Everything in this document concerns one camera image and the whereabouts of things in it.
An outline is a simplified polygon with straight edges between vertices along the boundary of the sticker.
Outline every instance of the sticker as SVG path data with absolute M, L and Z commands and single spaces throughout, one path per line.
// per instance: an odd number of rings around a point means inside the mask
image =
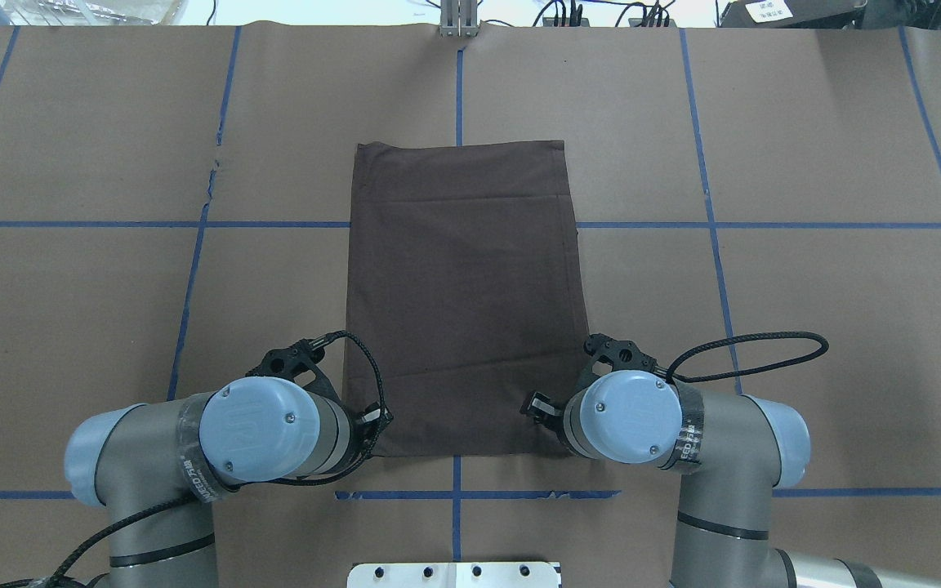
M 784 0 L 764 0 L 747 4 L 747 12 L 754 22 L 773 22 L 794 18 L 794 12 L 787 8 Z

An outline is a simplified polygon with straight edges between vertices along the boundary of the fabric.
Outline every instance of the fabric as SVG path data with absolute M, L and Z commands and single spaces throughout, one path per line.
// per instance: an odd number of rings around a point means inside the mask
M 564 454 L 519 413 L 568 398 L 587 356 L 564 142 L 360 145 L 347 328 L 377 356 L 395 423 L 377 453 Z M 377 397 L 348 346 L 345 395 Z

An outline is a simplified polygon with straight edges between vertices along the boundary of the white bracket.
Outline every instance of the white bracket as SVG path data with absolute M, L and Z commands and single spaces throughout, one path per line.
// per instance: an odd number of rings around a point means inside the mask
M 478 0 L 439 0 L 442 37 L 474 37 L 478 34 Z
M 467 562 L 360 564 L 347 588 L 560 588 L 561 564 L 552 562 Z

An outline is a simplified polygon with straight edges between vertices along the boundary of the gray metal bracket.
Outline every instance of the gray metal bracket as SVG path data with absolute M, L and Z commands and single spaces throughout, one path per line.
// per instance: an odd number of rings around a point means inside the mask
M 478 34 L 478 0 L 439 0 L 442 37 L 474 37 Z

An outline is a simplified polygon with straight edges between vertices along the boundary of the blue round cap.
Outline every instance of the blue round cap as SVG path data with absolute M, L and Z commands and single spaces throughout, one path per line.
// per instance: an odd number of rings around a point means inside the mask
M 64 450 L 64 477 L 71 483 L 71 494 L 86 506 L 104 506 L 96 495 L 96 464 L 100 451 L 108 443 L 111 431 L 131 410 L 144 404 L 90 416 L 68 439 Z
M 808 434 L 808 425 L 797 410 L 780 402 L 770 399 L 754 398 L 745 394 L 747 398 L 761 409 L 768 418 L 772 432 L 776 435 L 776 446 L 779 448 L 779 483 L 776 488 L 794 487 L 804 478 L 805 468 L 811 461 L 811 435 Z
M 621 369 L 587 388 L 579 420 L 598 453 L 623 464 L 645 464 L 673 449 L 680 433 L 680 400 L 653 373 Z
M 278 377 L 251 376 L 209 399 L 198 440 L 214 469 L 260 483 L 307 461 L 319 431 L 318 407 L 306 390 Z

